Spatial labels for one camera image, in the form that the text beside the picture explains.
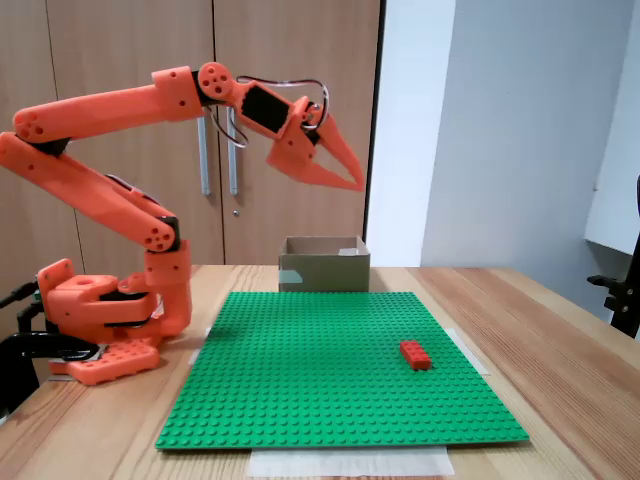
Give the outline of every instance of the orange robotic arm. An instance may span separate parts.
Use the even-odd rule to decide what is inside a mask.
[[[318,125],[322,109],[308,98],[292,104],[259,82],[236,82],[215,62],[195,72],[179,67],[152,77],[149,86],[25,108],[14,116],[15,133],[0,134],[0,165],[147,250],[144,271],[120,282],[108,275],[74,275],[69,260],[38,274],[44,311],[61,333],[94,343],[147,339],[147,363],[134,367],[130,358],[110,359],[92,370],[96,374],[67,371],[85,383],[157,364],[153,346],[189,324],[191,264],[189,243],[180,239],[175,216],[143,192],[64,154],[70,140],[196,118],[205,114],[204,107],[229,106],[241,123],[274,140],[267,161],[283,173],[310,184],[364,189],[357,157],[330,115]],[[353,181],[313,162],[318,143],[347,168]],[[154,314],[157,297],[164,311]]]

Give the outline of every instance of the wooden table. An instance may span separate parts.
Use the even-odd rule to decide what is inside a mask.
[[[154,443],[227,293],[276,289],[276,267],[194,269],[192,324],[162,366],[96,387],[46,382],[0,427],[0,478],[244,478],[249,451],[162,454]],[[450,448],[456,478],[640,478],[635,341],[511,270],[374,269],[371,289],[413,291],[456,328],[531,434]]]

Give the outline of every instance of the cabinet door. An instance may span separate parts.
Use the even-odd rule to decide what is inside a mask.
[[[0,92],[0,131],[13,130],[13,114],[19,109],[56,100],[47,12],[41,0],[2,4]],[[2,167],[0,192],[0,297],[61,258],[70,258],[82,273],[71,207]],[[17,331],[16,312],[27,304],[0,310],[0,339]],[[44,329],[42,315],[34,327]]]
[[[330,92],[329,112],[366,172],[380,4],[374,0],[214,0],[216,60],[232,74],[315,78]],[[289,100],[319,89],[286,88]],[[224,109],[219,109],[224,116]],[[273,264],[287,235],[361,235],[365,193],[303,185],[268,167],[271,141],[247,133],[238,150],[238,194],[229,189],[221,144],[225,257],[230,264]],[[326,152],[317,161],[345,176]]]
[[[49,2],[48,11],[61,99],[148,85],[153,71],[213,60],[209,0],[65,0]],[[209,196],[201,193],[195,120],[79,140],[69,153],[174,212],[194,263],[223,263],[217,135],[208,131]],[[140,246],[80,214],[78,227],[87,273],[125,276],[141,268]]]

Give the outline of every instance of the green lego baseplate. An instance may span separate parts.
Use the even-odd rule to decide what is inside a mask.
[[[432,368],[414,371],[400,342]],[[156,447],[454,445],[529,438],[413,293],[231,293]]]

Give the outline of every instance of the white paper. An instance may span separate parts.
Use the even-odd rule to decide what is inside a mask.
[[[340,250],[338,250],[338,256],[340,257],[355,257],[357,255],[357,248],[341,248]]]
[[[475,368],[480,375],[490,375],[489,370],[485,368],[478,357],[476,357],[473,352],[469,350],[469,347],[467,347],[462,339],[458,336],[455,328],[445,328],[444,331],[447,332],[447,335],[449,335],[451,340],[453,340],[453,343],[455,343],[460,351],[464,354],[464,356],[467,357],[467,360],[469,360],[471,365],[473,365],[473,368]]]
[[[454,475],[447,447],[256,449],[249,477]]]
[[[189,365],[193,365],[196,363],[196,360],[198,359],[198,355],[200,355],[200,349],[196,348],[191,354],[191,356],[189,357]]]
[[[209,332],[210,331],[211,331],[211,327],[205,328],[205,330],[204,330],[204,338],[205,338],[205,340],[209,336]],[[193,351],[193,353],[189,357],[189,365],[194,365],[196,363],[196,360],[198,359],[198,355],[200,355],[200,350],[202,350],[202,349],[201,348],[196,348]]]
[[[279,270],[279,283],[302,283],[302,277],[295,270]]]

